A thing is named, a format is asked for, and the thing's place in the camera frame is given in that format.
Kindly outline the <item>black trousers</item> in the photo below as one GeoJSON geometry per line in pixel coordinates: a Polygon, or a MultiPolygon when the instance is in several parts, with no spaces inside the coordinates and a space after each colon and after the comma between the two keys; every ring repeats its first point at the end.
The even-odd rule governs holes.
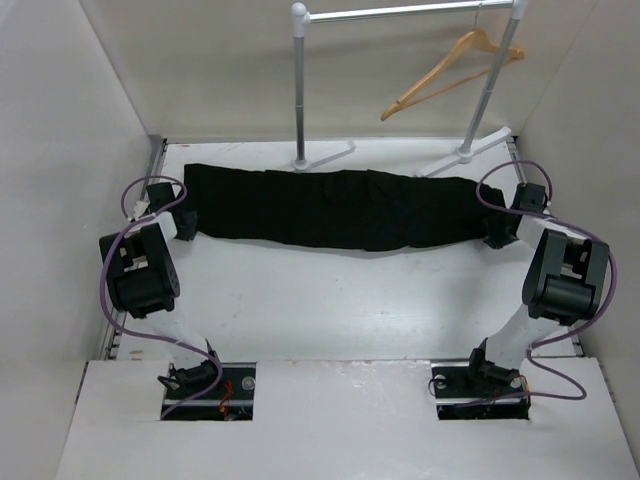
{"type": "Polygon", "coordinates": [[[248,171],[187,164],[185,203],[214,238],[386,252],[486,237],[501,190],[375,170],[248,171]]]}

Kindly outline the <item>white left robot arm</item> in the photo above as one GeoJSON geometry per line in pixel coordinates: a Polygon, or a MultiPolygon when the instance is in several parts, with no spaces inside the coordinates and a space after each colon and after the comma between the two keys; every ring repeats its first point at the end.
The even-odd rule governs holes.
{"type": "Polygon", "coordinates": [[[151,314],[173,311],[180,296],[180,282],[168,244],[173,240],[192,241],[196,236],[198,216],[183,205],[187,197],[184,183],[165,175],[151,175],[135,180],[124,192],[139,183],[147,184],[146,197],[131,212],[124,213],[126,227],[99,240],[103,313],[114,329],[124,335],[162,342],[202,356],[204,361],[199,366],[173,367],[162,381],[170,390],[190,388],[202,398],[214,398],[223,390],[225,376],[210,345],[201,349],[167,335],[130,330],[110,314],[114,308],[135,319],[145,319],[151,314]]]}

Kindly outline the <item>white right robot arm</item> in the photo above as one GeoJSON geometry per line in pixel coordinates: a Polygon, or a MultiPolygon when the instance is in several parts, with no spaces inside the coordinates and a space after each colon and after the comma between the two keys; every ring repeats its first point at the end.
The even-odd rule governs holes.
{"type": "Polygon", "coordinates": [[[488,244],[502,247],[520,240],[533,250],[521,290],[521,305],[495,334],[485,338],[469,358],[464,384],[483,396],[509,386],[536,345],[564,327],[595,318],[604,289],[610,248],[605,242],[547,213],[545,187],[521,183],[509,208],[480,203],[498,213],[489,227],[488,244]]]}

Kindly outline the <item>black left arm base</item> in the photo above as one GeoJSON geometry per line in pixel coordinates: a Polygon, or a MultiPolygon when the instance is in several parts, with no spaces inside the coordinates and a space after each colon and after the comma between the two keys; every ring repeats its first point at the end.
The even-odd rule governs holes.
{"type": "Polygon", "coordinates": [[[255,363],[223,363],[222,376],[205,394],[196,393],[209,388],[217,378],[210,361],[192,368],[176,369],[170,365],[165,376],[158,376],[164,388],[160,419],[164,421],[252,421],[256,392],[257,365],[255,363]]]}

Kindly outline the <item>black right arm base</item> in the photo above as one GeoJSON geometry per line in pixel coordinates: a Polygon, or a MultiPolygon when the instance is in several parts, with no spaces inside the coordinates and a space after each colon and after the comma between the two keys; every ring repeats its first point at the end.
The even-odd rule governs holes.
{"type": "Polygon", "coordinates": [[[428,390],[439,420],[528,420],[527,381],[517,374],[506,383],[472,379],[466,361],[431,364],[428,390]]]}

